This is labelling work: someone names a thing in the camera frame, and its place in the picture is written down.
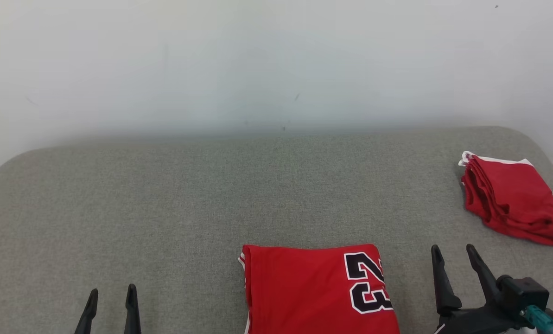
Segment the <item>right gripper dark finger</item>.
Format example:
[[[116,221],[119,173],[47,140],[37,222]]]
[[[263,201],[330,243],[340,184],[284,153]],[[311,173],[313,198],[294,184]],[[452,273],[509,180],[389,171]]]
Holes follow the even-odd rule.
[[[468,254],[472,269],[478,275],[478,280],[486,300],[486,305],[496,305],[501,292],[497,287],[495,276],[490,268],[488,268],[487,264],[484,262],[482,256],[478,253],[473,244],[466,245],[466,252]]]
[[[431,257],[437,313],[440,317],[452,317],[454,313],[460,311],[462,302],[454,294],[445,270],[445,260],[436,244],[431,247]]]

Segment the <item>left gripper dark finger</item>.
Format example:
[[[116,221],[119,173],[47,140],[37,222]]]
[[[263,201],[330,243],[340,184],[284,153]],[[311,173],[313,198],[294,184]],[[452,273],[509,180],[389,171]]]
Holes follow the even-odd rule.
[[[85,308],[79,318],[75,334],[91,334],[92,321],[96,317],[98,304],[98,290],[93,289],[90,292]]]
[[[140,311],[135,284],[130,284],[127,290],[125,307],[127,310],[124,334],[141,334]]]

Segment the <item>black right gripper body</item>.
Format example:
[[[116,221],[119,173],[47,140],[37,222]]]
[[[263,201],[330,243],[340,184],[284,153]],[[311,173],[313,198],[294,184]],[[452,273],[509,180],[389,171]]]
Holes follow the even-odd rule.
[[[436,334],[502,334],[530,326],[523,316],[528,301],[508,305],[491,302],[486,306],[461,309],[459,299],[436,299],[439,326]]]

